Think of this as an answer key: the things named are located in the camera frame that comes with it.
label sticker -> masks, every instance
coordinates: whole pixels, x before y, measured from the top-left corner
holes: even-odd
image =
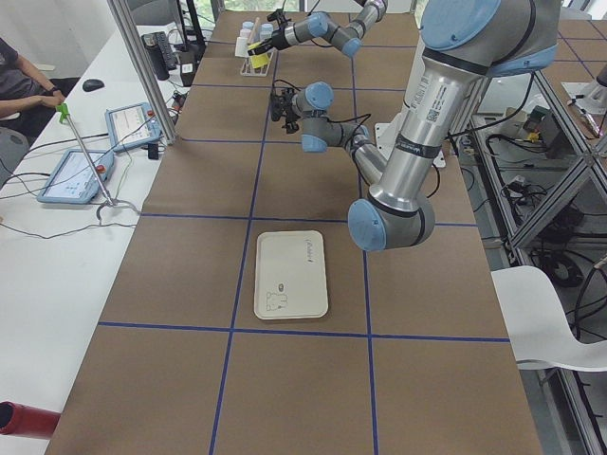
[[[458,88],[424,76],[419,82],[411,109],[422,121],[436,126],[445,123],[448,112],[457,97]]]

red cylinder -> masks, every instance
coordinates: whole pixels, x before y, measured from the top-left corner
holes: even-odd
[[[60,416],[59,412],[5,401],[0,403],[0,434],[50,439]]]

paper tray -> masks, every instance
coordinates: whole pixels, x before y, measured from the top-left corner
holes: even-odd
[[[257,238],[253,305],[259,319],[324,316],[329,301],[319,232],[265,232]]]

robotic arm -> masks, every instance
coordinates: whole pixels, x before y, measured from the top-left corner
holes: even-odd
[[[305,100],[293,96],[303,148],[344,147],[370,184],[348,212],[360,248],[414,246],[430,236],[433,210],[420,189],[470,85],[551,64],[560,10],[560,0],[430,0],[421,23],[425,73],[387,162],[365,130],[328,120],[328,85],[309,86]]]
[[[304,20],[291,23],[282,9],[270,14],[268,21],[277,21],[272,36],[251,49],[249,55],[264,54],[276,48],[283,50],[314,38],[323,38],[344,55],[352,58],[362,46],[361,39],[375,22],[379,22],[388,8],[388,0],[355,0],[362,11],[348,26],[342,27],[326,12],[314,12]]]

window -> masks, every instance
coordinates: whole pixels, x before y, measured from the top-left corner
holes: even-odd
[[[215,0],[194,0],[201,27],[212,26],[211,2]],[[285,2],[285,11],[299,11],[301,0],[224,0],[226,9],[233,11],[274,11]]]

